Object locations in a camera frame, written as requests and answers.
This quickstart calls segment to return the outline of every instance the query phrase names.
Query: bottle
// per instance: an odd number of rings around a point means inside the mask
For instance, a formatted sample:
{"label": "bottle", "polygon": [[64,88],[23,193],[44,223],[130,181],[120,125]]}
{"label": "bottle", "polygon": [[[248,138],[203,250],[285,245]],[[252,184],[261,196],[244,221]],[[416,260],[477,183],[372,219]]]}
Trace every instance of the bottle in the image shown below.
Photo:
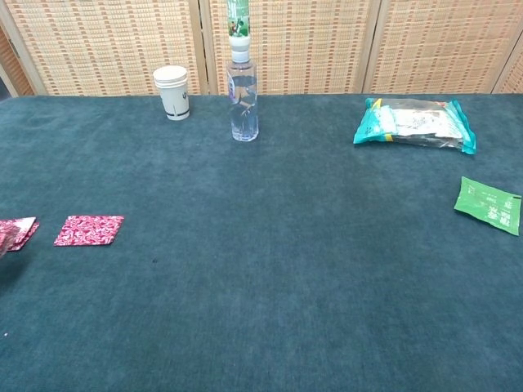
{"label": "bottle", "polygon": [[233,51],[227,65],[229,81],[230,125],[232,137],[251,141],[258,136],[258,106],[256,64],[248,51]]}

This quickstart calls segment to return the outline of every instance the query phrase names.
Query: green bottle label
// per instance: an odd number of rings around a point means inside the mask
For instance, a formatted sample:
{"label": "green bottle label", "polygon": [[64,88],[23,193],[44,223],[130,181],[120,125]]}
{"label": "green bottle label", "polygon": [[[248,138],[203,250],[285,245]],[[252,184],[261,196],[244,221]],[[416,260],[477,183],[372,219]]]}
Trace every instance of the green bottle label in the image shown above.
{"label": "green bottle label", "polygon": [[480,221],[519,235],[521,196],[461,177],[461,190],[454,206]]}
{"label": "green bottle label", "polygon": [[248,0],[227,0],[227,24],[231,37],[248,37]]}

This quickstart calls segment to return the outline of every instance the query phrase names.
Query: green tablecloth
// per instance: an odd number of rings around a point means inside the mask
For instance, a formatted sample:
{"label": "green tablecloth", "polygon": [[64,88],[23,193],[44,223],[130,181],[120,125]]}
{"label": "green tablecloth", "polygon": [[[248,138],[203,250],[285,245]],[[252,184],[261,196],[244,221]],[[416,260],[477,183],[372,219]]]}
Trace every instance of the green tablecloth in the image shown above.
{"label": "green tablecloth", "polygon": [[[428,96],[428,99],[445,99]],[[364,96],[0,104],[0,390],[493,391],[523,385],[523,242],[453,210],[523,193],[523,96],[458,96],[478,154],[355,147]],[[53,247],[68,215],[125,215]]]}

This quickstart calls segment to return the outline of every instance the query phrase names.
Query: snack package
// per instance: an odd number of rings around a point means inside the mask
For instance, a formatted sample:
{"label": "snack package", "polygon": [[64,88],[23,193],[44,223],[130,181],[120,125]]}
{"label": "snack package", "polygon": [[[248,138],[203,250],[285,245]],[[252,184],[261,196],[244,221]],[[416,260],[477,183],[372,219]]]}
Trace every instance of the snack package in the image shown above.
{"label": "snack package", "polygon": [[368,98],[366,105],[354,135],[355,145],[366,141],[396,141],[476,153],[476,135],[456,100]]}

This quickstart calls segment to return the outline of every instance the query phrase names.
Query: white paper cup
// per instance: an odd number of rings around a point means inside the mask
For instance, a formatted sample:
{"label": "white paper cup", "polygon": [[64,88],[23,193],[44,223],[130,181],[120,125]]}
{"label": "white paper cup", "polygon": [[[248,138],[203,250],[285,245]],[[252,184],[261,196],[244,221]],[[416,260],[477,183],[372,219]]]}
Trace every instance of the white paper cup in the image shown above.
{"label": "white paper cup", "polygon": [[189,117],[187,96],[187,69],[179,65],[166,65],[153,72],[154,84],[160,91],[163,108],[169,120]]}

